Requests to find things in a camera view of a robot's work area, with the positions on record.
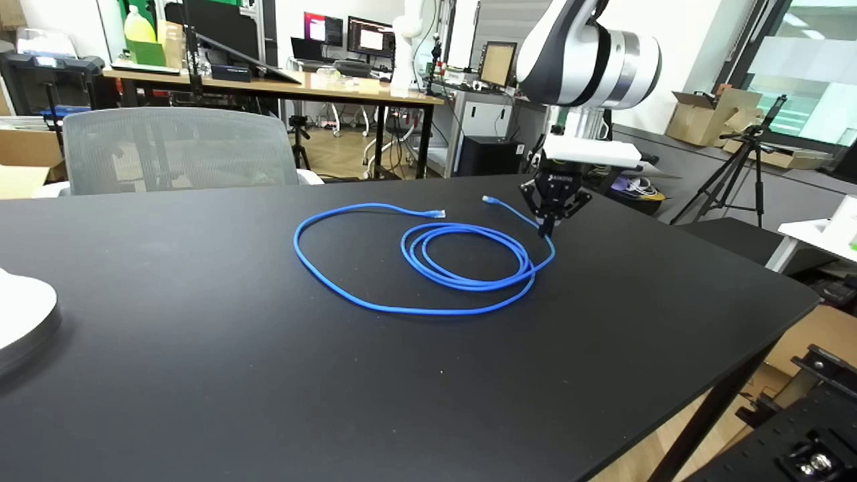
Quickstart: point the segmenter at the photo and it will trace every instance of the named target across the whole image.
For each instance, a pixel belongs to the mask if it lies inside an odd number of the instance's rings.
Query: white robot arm
[[[548,103],[552,125],[535,149],[535,176],[522,184],[542,233],[590,204],[582,189],[575,134],[566,127],[570,106],[625,109],[639,103],[662,72],[662,47],[654,38],[610,31],[596,23],[607,0],[552,0],[522,42],[516,59],[519,91]]]

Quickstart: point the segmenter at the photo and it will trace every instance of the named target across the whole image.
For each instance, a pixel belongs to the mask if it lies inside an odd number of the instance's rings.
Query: cardboard box
[[[725,89],[720,97],[674,91],[674,98],[666,137],[696,146],[714,143],[736,113],[755,118],[759,103],[759,93],[738,89]]]
[[[26,121],[0,121],[0,198],[33,198],[57,169],[61,155],[53,131],[33,131]]]
[[[725,142],[722,153],[736,153],[741,142]],[[789,143],[763,143],[760,149],[760,162],[775,165],[775,169],[796,169],[796,170],[813,170],[825,162],[831,162],[834,155],[823,149],[799,149]]]

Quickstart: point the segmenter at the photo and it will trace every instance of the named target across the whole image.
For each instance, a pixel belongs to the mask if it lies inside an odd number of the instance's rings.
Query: cable on floor
[[[516,210],[513,205],[508,205],[493,196],[481,196],[481,204],[497,205],[497,209],[519,216],[522,221],[528,221],[532,229],[539,229],[535,220],[524,216],[522,210]],[[301,237],[307,226],[314,226],[329,216],[358,214],[358,210],[388,210],[388,214],[426,220],[422,224],[416,224],[402,233],[398,251],[413,271],[417,271],[421,275],[426,275],[428,280],[433,280],[438,287],[447,287],[456,291],[468,291],[468,295],[500,291],[500,289],[511,289],[511,287],[519,287],[519,289],[497,301],[488,301],[488,304],[476,304],[476,308],[417,308],[417,304],[386,304],[386,301],[364,300],[364,297],[342,289],[341,283],[335,283],[329,275],[325,275],[301,245]],[[535,264],[530,260],[528,248],[503,229],[493,229],[484,224],[468,224],[468,221],[441,221],[441,220],[445,220],[441,209],[404,209],[396,204],[347,204],[347,205],[327,209],[327,210],[318,210],[318,214],[302,220],[293,233],[293,248],[314,279],[318,279],[327,289],[331,289],[335,295],[341,295],[342,300],[347,300],[364,309],[377,309],[377,313],[390,313],[390,316],[441,316],[441,319],[484,316],[484,313],[496,313],[496,309],[513,304],[516,300],[522,300],[532,289],[539,271],[543,271],[558,256],[558,245],[547,236],[543,236],[543,242],[547,242],[548,255]],[[503,279],[457,275],[451,267],[441,267],[428,255],[428,245],[445,236],[488,237],[488,241],[503,245],[505,251],[511,251],[511,256],[516,260],[516,271]]]

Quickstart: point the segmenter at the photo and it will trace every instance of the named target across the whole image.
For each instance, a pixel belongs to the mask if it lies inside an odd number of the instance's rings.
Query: black table
[[[318,209],[396,201],[542,256],[481,192],[522,205],[513,176],[0,204],[0,264],[52,280],[64,313],[0,382],[0,479],[578,479],[720,382],[665,477],[816,301],[605,198],[558,229],[519,304],[481,319],[366,313],[290,245]],[[398,263],[406,224],[331,220],[305,245],[362,295],[468,301]],[[511,264],[471,237],[436,255],[480,275]]]

